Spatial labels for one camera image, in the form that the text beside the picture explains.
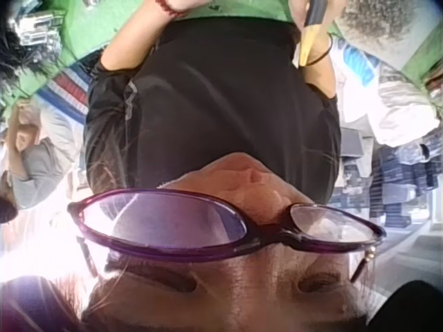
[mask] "person in gray shirt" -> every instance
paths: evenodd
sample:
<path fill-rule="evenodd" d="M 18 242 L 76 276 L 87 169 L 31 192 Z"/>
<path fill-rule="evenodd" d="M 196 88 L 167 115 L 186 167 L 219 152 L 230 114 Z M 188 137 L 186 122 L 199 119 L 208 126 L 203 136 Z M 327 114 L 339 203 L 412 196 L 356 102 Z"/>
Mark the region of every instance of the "person in gray shirt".
<path fill-rule="evenodd" d="M 67 119 L 50 110 L 40 111 L 47 138 L 38 140 L 38 128 L 21 124 L 18 103 L 12 110 L 8 129 L 9 170 L 3 174 L 0 196 L 18 210 L 35 207 L 49 197 L 72 168 L 78 155 L 71 125 Z"/>

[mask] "glasses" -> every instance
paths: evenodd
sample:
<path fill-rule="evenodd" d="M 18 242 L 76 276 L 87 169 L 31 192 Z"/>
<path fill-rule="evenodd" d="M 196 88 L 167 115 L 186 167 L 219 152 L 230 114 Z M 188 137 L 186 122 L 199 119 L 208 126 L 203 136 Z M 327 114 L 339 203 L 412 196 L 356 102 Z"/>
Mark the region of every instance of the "glasses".
<path fill-rule="evenodd" d="M 320 254 L 364 252 L 355 282 L 386 236 L 369 221 L 317 204 L 291 205 L 277 223 L 257 225 L 226 201 L 178 190 L 113 190 L 71 203 L 68 211 L 95 277 L 85 240 L 124 255 L 180 263 L 248 255 L 275 243 Z"/>

